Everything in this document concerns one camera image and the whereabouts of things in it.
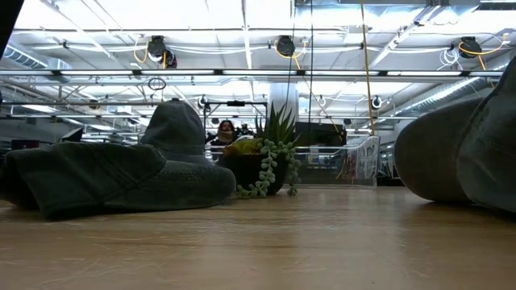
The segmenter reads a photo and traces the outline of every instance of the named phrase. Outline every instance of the air duct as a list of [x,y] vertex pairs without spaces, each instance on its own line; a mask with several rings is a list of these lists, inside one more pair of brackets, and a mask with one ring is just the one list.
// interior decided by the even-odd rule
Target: air duct
[[485,89],[488,84],[483,77],[473,77],[452,84],[439,85],[419,95],[417,99],[409,101],[402,108],[397,108],[396,115],[402,116],[411,111],[427,112],[437,109],[471,93]]
[[[30,69],[72,69],[71,65],[65,63],[61,59],[38,56],[35,53],[28,52],[28,50],[23,45],[19,45],[12,42],[9,42],[6,45],[6,49],[4,50],[2,57],[5,57],[9,60],[13,60],[14,62],[21,64],[25,67],[28,67]],[[51,81],[59,81],[61,83],[69,82],[69,79],[67,77],[46,78]]]

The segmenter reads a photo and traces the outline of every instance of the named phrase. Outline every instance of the table surface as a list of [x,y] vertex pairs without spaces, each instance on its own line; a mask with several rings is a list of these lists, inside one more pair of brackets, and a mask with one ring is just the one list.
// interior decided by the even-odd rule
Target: table surface
[[47,222],[0,204],[0,289],[514,289],[515,221],[405,188]]

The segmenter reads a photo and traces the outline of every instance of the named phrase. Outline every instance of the black plant pot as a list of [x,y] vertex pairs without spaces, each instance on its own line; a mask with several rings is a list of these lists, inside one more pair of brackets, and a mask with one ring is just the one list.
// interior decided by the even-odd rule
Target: black plant pot
[[[260,180],[261,160],[267,158],[266,155],[232,155],[224,156],[218,161],[218,165],[233,171],[236,178],[236,184],[242,185],[249,190],[250,184],[255,184]],[[285,183],[287,169],[289,163],[285,160],[285,155],[280,154],[275,159],[277,166],[273,168],[276,181],[271,183],[267,188],[267,195],[275,195]]]

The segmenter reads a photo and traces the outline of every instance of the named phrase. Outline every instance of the yellow cable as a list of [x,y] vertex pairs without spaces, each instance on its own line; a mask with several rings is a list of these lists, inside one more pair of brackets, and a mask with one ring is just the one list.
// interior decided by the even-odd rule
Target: yellow cable
[[298,61],[298,58],[294,58],[294,60],[296,60],[296,65],[298,66],[298,69],[301,70],[301,65],[299,65],[299,61]]
[[[298,57],[303,55],[305,53],[305,49],[306,49],[306,42],[303,43],[303,50],[302,52],[300,52],[299,54],[297,54],[296,56],[283,56],[282,54],[280,54],[280,52],[277,50],[277,40],[276,42],[274,43],[274,50],[276,50],[276,53],[283,57],[283,58],[286,58],[286,59],[289,59],[289,58],[293,58],[295,61],[296,61],[296,65],[298,66],[298,69],[301,69],[301,65],[299,65],[299,61],[298,61]],[[333,127],[335,128],[335,131],[337,132],[337,134],[339,134],[339,138],[340,138],[340,141],[342,141],[342,137],[340,136],[340,132],[339,132],[339,128],[337,128],[337,126],[335,125],[335,123],[333,122],[333,120],[328,116],[328,113],[324,110],[323,106],[321,106],[321,104],[317,101],[317,98],[315,97],[314,93],[312,92],[310,97],[313,97],[314,100],[317,102],[317,104],[321,107],[321,110],[324,112],[324,114],[327,116],[327,118],[330,119],[331,121],[331,124],[333,124]]]
[[[481,63],[481,67],[484,69],[484,70],[487,70],[487,68],[485,67],[485,64],[484,64],[484,60],[482,60],[482,56],[478,56],[478,61]],[[489,84],[493,87],[494,89],[494,85],[493,85],[493,82],[489,82]]]
[[469,50],[465,50],[465,49],[462,48],[462,44],[464,44],[464,42],[459,43],[459,49],[461,51],[463,51],[463,52],[469,53],[469,54],[474,55],[474,56],[485,56],[485,55],[488,55],[490,53],[499,51],[500,48],[503,47],[503,44],[504,44],[503,42],[504,41],[506,41],[506,36],[505,35],[503,35],[503,39],[502,39],[502,41],[500,43],[500,46],[495,48],[495,49],[493,49],[492,51],[488,51],[488,52],[470,52]]
[[365,36],[365,13],[364,13],[365,0],[361,0],[360,8],[362,10],[362,37],[364,38],[364,54],[365,54],[365,78],[368,85],[368,103],[369,103],[369,121],[371,122],[371,133],[374,135],[374,122],[372,121],[372,98],[371,98],[371,84],[369,77],[369,55],[368,55],[368,42]]
[[483,68],[484,70],[487,70],[487,69],[485,68],[484,61],[482,60],[482,56],[478,56],[478,61],[480,61],[482,68]]
[[136,46],[138,45],[138,37],[136,37],[136,42],[135,42],[135,49],[133,50],[133,55],[135,56],[135,60],[138,61],[139,63],[144,63],[146,60],[147,60],[147,54],[148,54],[148,42],[145,44],[145,56],[144,56],[144,59],[141,60],[138,58],[138,56],[136,55]]

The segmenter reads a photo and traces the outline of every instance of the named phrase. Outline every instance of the string of pearls plant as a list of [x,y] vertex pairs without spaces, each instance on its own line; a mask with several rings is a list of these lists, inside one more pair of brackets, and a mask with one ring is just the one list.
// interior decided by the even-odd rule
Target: string of pearls plant
[[295,184],[299,182],[298,168],[301,166],[301,162],[294,158],[296,150],[294,149],[293,144],[283,144],[281,141],[278,142],[278,144],[275,144],[273,141],[266,139],[264,142],[258,143],[257,146],[260,149],[260,154],[267,156],[261,160],[262,170],[260,170],[260,180],[255,184],[250,184],[250,190],[246,190],[242,185],[238,185],[238,198],[267,197],[267,188],[270,184],[276,182],[276,175],[274,174],[273,169],[277,167],[276,160],[280,155],[284,155],[285,160],[289,163],[288,178],[290,179],[290,188],[288,194],[291,197],[295,196],[298,193],[298,189],[295,187]]

